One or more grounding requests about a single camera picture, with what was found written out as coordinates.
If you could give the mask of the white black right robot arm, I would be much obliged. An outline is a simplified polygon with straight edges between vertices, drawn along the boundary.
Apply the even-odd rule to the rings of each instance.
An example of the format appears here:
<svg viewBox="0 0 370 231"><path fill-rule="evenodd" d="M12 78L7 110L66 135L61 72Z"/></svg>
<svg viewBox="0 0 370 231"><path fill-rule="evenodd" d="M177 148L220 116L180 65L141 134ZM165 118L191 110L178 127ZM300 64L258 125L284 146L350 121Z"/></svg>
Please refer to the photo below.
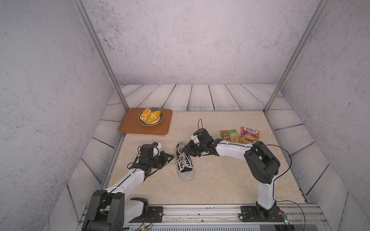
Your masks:
<svg viewBox="0 0 370 231"><path fill-rule="evenodd" d="M241 144L213 139L206 129L201 128L191 136L187 145L180 145L180 152L192 157L201 157L206 153L211 156L233 157L245 161L251 174L258 181L257 208L271 212L276 206L275 179L280 162L263 142Z"/></svg>

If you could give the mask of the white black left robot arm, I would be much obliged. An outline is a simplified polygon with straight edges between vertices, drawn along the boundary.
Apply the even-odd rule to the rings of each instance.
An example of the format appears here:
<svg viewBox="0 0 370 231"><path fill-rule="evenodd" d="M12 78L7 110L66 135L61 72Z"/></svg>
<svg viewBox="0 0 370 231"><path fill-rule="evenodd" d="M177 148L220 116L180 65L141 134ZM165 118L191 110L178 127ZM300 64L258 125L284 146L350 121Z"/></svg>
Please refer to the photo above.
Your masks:
<svg viewBox="0 0 370 231"><path fill-rule="evenodd" d="M170 163L174 156L160 150L161 144L143 144L128 173L113 186L93 193L82 225L83 231L123 231L134 219L145 223L149 217L148 200L128 197L149 176Z"/></svg>

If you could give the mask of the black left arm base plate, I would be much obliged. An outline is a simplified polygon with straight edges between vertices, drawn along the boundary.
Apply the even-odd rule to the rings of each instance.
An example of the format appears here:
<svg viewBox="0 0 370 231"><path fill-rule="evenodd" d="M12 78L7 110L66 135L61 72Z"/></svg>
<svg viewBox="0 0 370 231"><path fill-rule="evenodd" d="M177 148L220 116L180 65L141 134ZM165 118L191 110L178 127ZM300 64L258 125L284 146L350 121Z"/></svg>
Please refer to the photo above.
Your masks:
<svg viewBox="0 0 370 231"><path fill-rule="evenodd" d="M163 220L163 207L149 206L144 209L144 213L132 219L130 223L162 223Z"/></svg>

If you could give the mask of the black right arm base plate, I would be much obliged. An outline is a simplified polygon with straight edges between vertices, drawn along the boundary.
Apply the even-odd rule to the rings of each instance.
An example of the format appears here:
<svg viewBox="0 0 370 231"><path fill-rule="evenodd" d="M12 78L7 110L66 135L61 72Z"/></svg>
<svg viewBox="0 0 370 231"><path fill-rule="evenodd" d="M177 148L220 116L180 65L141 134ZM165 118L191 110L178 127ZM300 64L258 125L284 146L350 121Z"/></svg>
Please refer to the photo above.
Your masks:
<svg viewBox="0 0 370 231"><path fill-rule="evenodd" d="M241 206L239 219L242 222L285 222L283 212L278 206L266 210L260 206Z"/></svg>

